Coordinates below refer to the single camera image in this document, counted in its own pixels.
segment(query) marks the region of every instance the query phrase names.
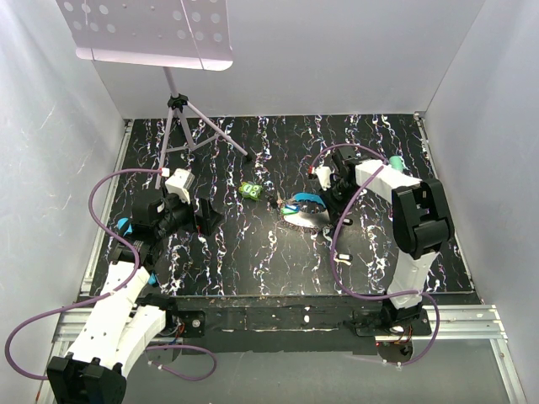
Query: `white enclosure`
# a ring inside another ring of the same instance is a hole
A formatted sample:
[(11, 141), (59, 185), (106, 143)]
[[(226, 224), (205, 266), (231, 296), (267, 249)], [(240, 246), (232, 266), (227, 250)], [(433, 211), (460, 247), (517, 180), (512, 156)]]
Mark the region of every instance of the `white enclosure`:
[[(124, 124), (54, 2), (4, 1), (0, 21), (3, 344), (26, 318), (76, 299), (96, 234), (88, 194), (113, 169)], [(28, 371), (44, 371), (56, 321), (15, 338)], [(0, 401), (35, 402), (39, 388), (0, 361)]]
[[(483, 1), (228, 0), (232, 66), (173, 74), (209, 116), (425, 110)], [(95, 66), (124, 118), (166, 115), (161, 69)]]
[(537, 402), (539, 3), (488, 0), (426, 115), (479, 294), (495, 303)]
[[(499, 308), (528, 400), (536, 402), (539, 3), (228, 0), (212, 22), (221, 27), (222, 40), (205, 35), (189, 42), (189, 27), (176, 24), (186, 17), (199, 23), (198, 2), (108, 1), (105, 12), (99, 0), (60, 6), (4, 0), (0, 339), (22, 320), (76, 298), (97, 231), (88, 194), (115, 165), (122, 118), (166, 114), (170, 92), (163, 69), (132, 63), (190, 67), (173, 69), (179, 91), (209, 116), (426, 110), (437, 173), (474, 284)], [(125, 20), (107, 20), (123, 13), (124, 4), (155, 7), (150, 15), (166, 4), (168, 22), (163, 31), (124, 32)], [(133, 32), (151, 34), (144, 51), (129, 49), (138, 44)], [(159, 45), (167, 35), (172, 48)], [(194, 49), (204, 40), (213, 42)], [(131, 63), (112, 63), (118, 55)], [(199, 69), (199, 56), (208, 70)], [(27, 370), (45, 368), (55, 324), (49, 318), (16, 338), (15, 360)], [(444, 366), (436, 362), (433, 369)], [(5, 361), (0, 376), (3, 402), (35, 400), (38, 382)]]

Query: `black mount bracket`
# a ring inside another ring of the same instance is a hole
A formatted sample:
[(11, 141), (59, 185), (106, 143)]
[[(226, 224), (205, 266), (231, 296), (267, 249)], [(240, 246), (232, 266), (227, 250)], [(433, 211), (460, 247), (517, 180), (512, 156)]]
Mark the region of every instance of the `black mount bracket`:
[(47, 376), (58, 404), (120, 404), (127, 382), (121, 375), (121, 364), (113, 369), (74, 360), (72, 354), (65, 358), (53, 357), (47, 366)]
[(188, 101), (189, 99), (186, 95), (178, 93), (177, 97), (170, 96), (167, 105), (169, 108), (179, 109), (180, 112), (184, 112), (184, 107), (187, 106)]
[(165, 329), (176, 327), (174, 317), (177, 317), (184, 325), (181, 334), (183, 338), (200, 338), (205, 333), (205, 313), (202, 310), (180, 310), (177, 300), (169, 295), (150, 293), (136, 303), (140, 306), (156, 306), (166, 312)]
[(392, 206), (395, 242), (414, 259), (439, 252), (455, 234), (444, 187), (437, 179), (394, 189)]

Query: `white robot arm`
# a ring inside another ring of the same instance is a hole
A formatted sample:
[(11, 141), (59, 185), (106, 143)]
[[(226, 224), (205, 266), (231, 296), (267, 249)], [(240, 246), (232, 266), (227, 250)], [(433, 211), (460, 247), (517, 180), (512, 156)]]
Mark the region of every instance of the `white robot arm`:
[[(321, 186), (320, 197), (335, 223), (355, 191), (378, 170), (380, 160), (360, 161), (353, 148), (333, 153), (339, 179), (329, 167), (313, 172)], [(367, 189), (381, 196), (393, 207), (393, 236), (399, 247), (397, 267), (388, 294), (405, 290), (423, 290), (430, 266), (440, 247), (454, 234), (451, 214), (440, 181), (422, 181), (405, 175), (391, 166), (384, 168), (367, 184)], [(394, 323), (420, 309), (421, 295), (390, 298)]]
[(165, 182), (162, 198), (150, 204), (135, 201), (131, 207), (131, 222), (126, 220), (119, 230), (136, 247), (142, 266), (124, 288), (115, 291), (131, 275), (134, 263), (129, 248), (115, 245), (101, 291), (101, 295), (111, 295), (95, 304), (66, 356), (52, 358), (47, 366), (59, 404), (120, 403), (133, 364), (152, 339), (170, 327), (174, 313), (171, 314), (169, 296), (147, 296), (130, 322), (129, 319), (165, 240), (180, 229), (209, 236), (222, 218), (204, 199), (199, 199), (202, 215), (195, 215), (189, 197), (192, 182), (193, 174), (178, 169)]

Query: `tripod stand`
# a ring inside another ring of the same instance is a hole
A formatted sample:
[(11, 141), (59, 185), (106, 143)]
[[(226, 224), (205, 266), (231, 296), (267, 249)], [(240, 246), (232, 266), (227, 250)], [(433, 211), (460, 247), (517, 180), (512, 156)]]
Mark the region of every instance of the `tripod stand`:
[[(225, 132), (219, 129), (219, 127), (216, 124), (211, 122), (211, 120), (207, 116), (202, 114), (189, 101), (187, 96), (178, 93), (178, 89), (176, 88), (176, 84), (174, 83), (174, 79), (172, 77), (172, 72), (170, 71), (170, 67), (164, 67), (163, 70), (165, 72), (165, 77), (167, 78), (168, 87), (170, 88), (170, 100), (168, 101), (168, 117), (167, 117), (167, 124), (165, 125), (165, 136), (163, 138), (163, 145), (161, 146), (161, 154), (159, 156), (159, 168), (163, 167), (167, 153), (178, 152), (180, 150), (189, 150), (190, 152), (192, 152), (198, 149), (199, 147), (203, 147), (207, 143), (210, 143), (216, 140), (219, 136), (221, 136), (228, 143), (236, 147), (245, 156), (246, 162), (250, 162), (251, 160), (253, 160), (253, 157), (248, 152), (246, 152), (240, 145), (238, 145), (229, 135), (227, 135)], [(191, 129), (189, 128), (189, 124), (187, 122), (187, 118), (185, 118), (185, 115), (184, 115), (184, 107), (188, 107), (195, 114), (197, 114), (207, 125), (209, 125), (216, 132), (215, 135), (210, 137), (209, 139), (206, 139), (205, 141), (195, 144), (195, 141), (193, 140), (193, 136), (191, 134)], [(187, 146), (168, 148), (168, 138), (170, 137), (170, 130), (172, 128), (172, 121), (174, 117), (179, 118), (179, 121), (182, 125), (182, 129), (184, 130), (185, 140), (187, 141)], [(157, 176), (155, 188), (156, 189), (161, 188), (160, 175)]]

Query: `purple cable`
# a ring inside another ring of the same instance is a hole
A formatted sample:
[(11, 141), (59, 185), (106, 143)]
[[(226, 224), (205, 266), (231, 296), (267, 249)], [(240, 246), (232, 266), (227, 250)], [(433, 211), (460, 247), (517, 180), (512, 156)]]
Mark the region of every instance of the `purple cable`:
[(167, 370), (167, 372), (172, 373), (173, 375), (178, 376), (181, 379), (184, 379), (187, 381), (201, 381), (213, 375), (213, 372), (215, 372), (217, 369), (217, 356), (212, 351), (209, 351), (208, 349), (195, 347), (193, 345), (158, 345), (155, 347), (148, 347), (146, 348), (146, 351), (157, 351), (159, 349), (190, 349), (192, 351), (198, 351), (198, 352), (202, 352), (204, 354), (210, 355), (211, 359), (213, 360), (213, 366), (211, 367), (211, 370), (208, 373), (202, 376), (183, 375), (177, 372), (176, 370), (169, 368), (168, 366), (165, 366), (164, 364), (160, 364), (153, 360), (150, 361), (152, 364), (156, 365), (159, 369)]
[[(314, 158), (314, 160), (312, 161), (311, 167), (314, 166), (316, 161), (325, 152), (327, 152), (329, 150), (332, 150), (332, 149), (336, 149), (338, 147), (343, 147), (343, 146), (352, 146), (352, 147), (360, 148), (362, 150), (370, 152), (374, 156), (380, 157), (384, 162), (387, 162), (387, 159), (384, 156), (382, 156), (381, 154), (379, 154), (376, 151), (373, 151), (373, 150), (371, 150), (371, 149), (369, 149), (367, 147), (364, 147), (364, 146), (361, 146), (361, 145), (350, 145), (348, 143), (341, 143), (341, 144), (338, 144), (338, 145), (333, 145), (333, 146), (327, 147), (324, 150), (322, 150), (320, 152), (320, 154), (318, 154), (318, 156), (316, 156)], [(334, 279), (335, 279), (335, 282), (337, 283), (339, 288), (342, 289), (343, 292), (346, 293), (347, 295), (355, 297), (356, 299), (370, 300), (370, 301), (381, 301), (381, 300), (385, 300), (385, 299), (390, 299), (392, 297), (399, 297), (399, 296), (405, 296), (405, 295), (422, 295), (422, 296), (424, 296), (424, 297), (426, 297), (427, 299), (430, 300), (430, 302), (432, 303), (432, 306), (435, 308), (435, 313), (436, 313), (435, 330), (432, 332), (432, 338), (430, 339), (430, 341), (427, 344), (426, 348), (419, 355), (417, 355), (415, 358), (410, 359), (408, 362), (404, 362), (402, 365), (413, 364), (413, 363), (417, 362), (418, 360), (420, 360), (421, 358), (423, 358), (429, 352), (429, 350), (434, 345), (435, 340), (436, 340), (436, 336), (438, 335), (438, 331), (440, 330), (440, 310), (438, 309), (438, 305), (436, 304), (436, 301), (432, 298), (431, 295), (429, 295), (428, 293), (424, 293), (421, 290), (403, 290), (403, 291), (400, 291), (400, 292), (391, 293), (389, 295), (380, 295), (380, 296), (360, 295), (359, 293), (355, 293), (354, 291), (348, 289), (346, 286), (343, 285), (343, 283), (339, 279), (339, 274), (337, 273), (337, 267), (335, 265), (335, 248), (337, 247), (337, 240), (339, 239), (339, 233), (340, 233), (340, 231), (341, 231), (341, 229), (343, 227), (344, 219), (346, 219), (346, 216), (349, 214), (350, 210), (352, 209), (352, 206), (354, 206), (355, 201), (360, 197), (361, 192), (363, 192), (363, 190), (366, 188), (366, 186), (369, 183), (371, 183), (371, 181), (375, 178), (375, 176), (378, 175), (384, 168), (385, 168), (385, 166), (380, 166), (360, 186), (360, 188), (355, 192), (355, 194), (352, 197), (352, 199), (350, 200), (350, 202), (346, 205), (346, 208), (344, 209), (342, 215), (339, 218), (339, 222), (337, 223), (337, 226), (335, 227), (334, 237), (333, 237), (333, 240), (331, 241), (331, 248), (329, 249), (329, 255), (330, 255), (330, 261), (329, 262), (331, 264), (331, 272), (332, 272), (332, 274), (334, 276)]]
[[(92, 216), (93, 221), (95, 221), (98, 224), (98, 226), (101, 227), (105, 231), (105, 233), (107, 233), (109, 236), (115, 238), (116, 240), (118, 240), (122, 244), (126, 245), (133, 252), (133, 256), (135, 257), (135, 265), (133, 266), (133, 272), (131, 272), (131, 274), (127, 277), (126, 280), (124, 280), (121, 284), (116, 286), (114, 288), (114, 291), (120, 290), (121, 288), (126, 286), (127, 283), (130, 280), (133, 279), (133, 277), (136, 274), (136, 271), (139, 268), (140, 258), (139, 258), (139, 255), (138, 255), (138, 251), (135, 249), (135, 247), (133, 247), (126, 239), (120, 237), (119, 235), (117, 235), (116, 233), (114, 233), (113, 231), (108, 229), (107, 226), (105, 226), (101, 222), (101, 220), (97, 217), (97, 215), (93, 211), (93, 198), (94, 198), (95, 193), (97, 192), (97, 190), (101, 187), (101, 185), (103, 185), (106, 181), (108, 181), (109, 179), (111, 179), (111, 178), (113, 178), (113, 177), (115, 177), (117, 175), (127, 174), (127, 173), (159, 174), (160, 172), (161, 172), (161, 170), (148, 170), (148, 169), (145, 169), (145, 168), (127, 168), (125, 170), (116, 171), (115, 173), (111, 173), (111, 174), (107, 175), (105, 178), (101, 179), (98, 183), (96, 183), (96, 185), (92, 189), (92, 192), (90, 193), (90, 197), (88, 199), (88, 209), (90, 211), (90, 215)], [(19, 333), (20, 330), (22, 330), (23, 328), (25, 328), (26, 326), (28, 326), (32, 322), (37, 322), (38, 320), (40, 320), (42, 318), (45, 318), (45, 317), (48, 317), (48, 316), (53, 316), (55, 314), (60, 314), (60, 313), (63, 313), (64, 311), (68, 311), (68, 310), (71, 310), (71, 309), (77, 309), (78, 307), (85, 307), (85, 306), (92, 305), (92, 304), (94, 304), (94, 303), (96, 303), (96, 302), (98, 302), (100, 300), (106, 299), (109, 296), (110, 296), (110, 293), (105, 293), (104, 295), (95, 296), (94, 298), (92, 298), (90, 300), (81, 301), (79, 303), (75, 303), (75, 304), (72, 304), (72, 305), (69, 305), (69, 306), (64, 306), (64, 307), (61, 307), (59, 309), (46, 311), (45, 313), (41, 313), (38, 316), (33, 316), (33, 317), (29, 318), (28, 320), (26, 320), (24, 322), (21, 322), (18, 326), (16, 326), (16, 328), (13, 331), (11, 331), (11, 333), (8, 336), (8, 339), (6, 340), (6, 344), (4, 346), (4, 354), (6, 355), (6, 360), (8, 361), (9, 365), (17, 373), (21, 374), (22, 376), (28, 377), (29, 379), (48, 380), (48, 378), (46, 376), (34, 375), (34, 374), (30, 373), (30, 372), (27, 372), (26, 370), (24, 370), (20, 366), (18, 366), (15, 363), (15, 361), (13, 360), (13, 357), (11, 356), (11, 352), (10, 352), (11, 342), (13, 341), (13, 339), (15, 338), (17, 333)]]

